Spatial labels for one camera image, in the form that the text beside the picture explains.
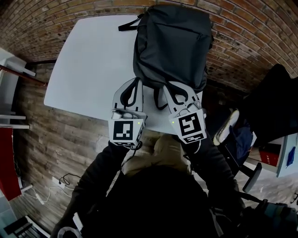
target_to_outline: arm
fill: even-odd
[[[113,178],[121,168],[121,163],[129,149],[108,142],[108,146],[96,156],[87,168],[78,185],[74,188],[71,201],[55,226],[51,237],[56,238],[64,226],[75,227],[74,213],[86,214],[101,199],[105,199]]]
[[[223,209],[225,213],[235,222],[245,208],[242,199],[235,193],[239,191],[237,181],[224,156],[213,144],[207,133],[207,138],[201,140],[201,147],[196,154],[193,147],[197,143],[183,145],[188,154],[194,171],[204,179],[209,190],[209,200],[213,207]]]

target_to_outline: red brick wall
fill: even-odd
[[[249,92],[277,63],[297,77],[298,8],[292,0],[6,0],[0,6],[0,47],[27,61],[56,59],[78,19],[139,14],[154,4],[210,14],[210,79]]]

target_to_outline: black bag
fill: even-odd
[[[138,26],[131,26],[141,19]],[[158,107],[159,88],[178,81],[200,92],[206,85],[206,57],[212,47],[209,15],[195,9],[156,5],[119,31],[138,30],[134,72],[145,86],[154,88]]]

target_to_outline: backpack handle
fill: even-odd
[[[158,110],[163,110],[164,108],[166,108],[166,106],[168,105],[167,103],[163,106],[159,106],[158,105],[158,96],[159,96],[159,88],[155,88],[154,92],[153,92],[153,97],[154,97],[154,102],[155,102],[155,106],[157,107]]]
[[[132,31],[132,30],[136,30],[137,26],[132,26],[132,24],[136,23],[139,19],[141,19],[143,17],[143,13],[138,15],[138,18],[133,20],[132,22],[126,23],[122,26],[118,27],[118,30],[120,32],[125,32],[125,31]]]

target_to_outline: power cord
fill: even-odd
[[[196,101],[194,101],[193,103],[189,104],[188,108],[189,108],[191,105],[193,105],[193,104],[195,104],[195,105],[197,106],[198,109],[202,109],[202,104],[201,104],[200,100],[196,100]],[[184,109],[180,110],[180,112],[179,112],[175,117],[178,117],[178,116],[180,117],[180,116],[181,116],[180,113],[181,113],[182,111],[184,111],[184,110],[186,110],[187,113],[190,113],[190,111],[188,110],[188,108],[184,108]]]
[[[200,148],[201,148],[201,141],[199,141],[199,146],[198,146],[196,152],[194,152],[194,154],[196,154],[200,150]]]
[[[135,156],[135,152],[136,152],[137,150],[139,150],[139,149],[142,147],[142,145],[143,145],[143,143],[142,143],[141,141],[139,141],[139,143],[138,143],[136,149],[128,148],[128,149],[130,149],[130,150],[133,150],[134,153],[132,154],[132,156],[130,156],[130,157],[129,157],[129,158],[128,158],[122,165],[121,165],[120,170],[122,170],[123,166]]]
[[[67,176],[67,175],[75,176],[75,177],[78,177],[78,178],[81,179],[81,177],[78,176],[78,175],[75,175],[75,174],[72,174],[72,173],[67,173],[67,174],[65,174],[63,177],[61,177],[61,178],[59,179],[59,184],[61,184],[61,179],[62,179],[65,185],[70,185],[70,182],[65,178],[65,176]]]
[[[48,202],[48,200],[49,200],[49,198],[50,198],[50,196],[51,196],[51,189],[52,189],[52,188],[60,188],[60,187],[59,187],[59,186],[52,186],[52,187],[49,187],[49,195],[48,195],[46,201],[42,201],[42,200],[40,199],[40,196],[38,195],[38,193],[35,191],[34,188],[31,188],[31,189],[34,191],[36,197],[33,197],[33,196],[31,196],[31,195],[29,195],[29,194],[27,194],[27,193],[23,193],[23,194],[25,194],[25,195],[27,195],[27,196],[29,196],[29,197],[32,197],[32,198],[34,198],[34,199],[38,199],[40,202],[46,203],[46,202]],[[64,190],[63,190],[62,188],[60,188],[60,190],[61,190],[66,196],[68,196],[68,197],[71,198],[71,196],[69,196],[67,193],[65,193]]]
[[[66,186],[64,188],[67,188],[69,190],[75,190],[74,188],[69,188],[69,187],[66,187]]]

